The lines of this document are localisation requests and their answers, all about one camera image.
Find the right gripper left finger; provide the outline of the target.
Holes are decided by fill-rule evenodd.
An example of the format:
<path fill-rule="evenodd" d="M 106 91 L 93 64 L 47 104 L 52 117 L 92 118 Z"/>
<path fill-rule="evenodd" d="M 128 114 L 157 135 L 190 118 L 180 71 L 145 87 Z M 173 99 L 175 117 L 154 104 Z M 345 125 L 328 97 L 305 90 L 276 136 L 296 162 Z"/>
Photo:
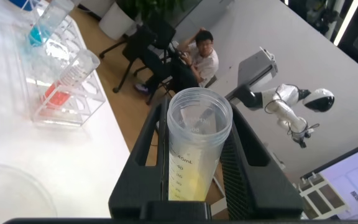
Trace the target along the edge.
<path fill-rule="evenodd" d="M 108 201 L 113 218 L 139 218 L 146 203 L 168 199 L 169 102 L 164 97 L 153 105 L 145 120 Z M 155 166 L 146 166 L 154 131 L 158 132 L 157 161 Z"/>

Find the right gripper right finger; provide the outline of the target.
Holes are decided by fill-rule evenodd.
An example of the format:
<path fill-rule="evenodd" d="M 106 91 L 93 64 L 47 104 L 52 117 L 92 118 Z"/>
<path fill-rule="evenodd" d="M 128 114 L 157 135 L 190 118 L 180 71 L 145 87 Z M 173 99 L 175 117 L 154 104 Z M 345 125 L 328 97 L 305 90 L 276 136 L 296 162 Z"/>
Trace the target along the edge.
<path fill-rule="evenodd" d="M 299 219 L 301 196 L 241 112 L 235 106 L 232 112 L 232 128 L 220 157 L 229 218 Z"/>

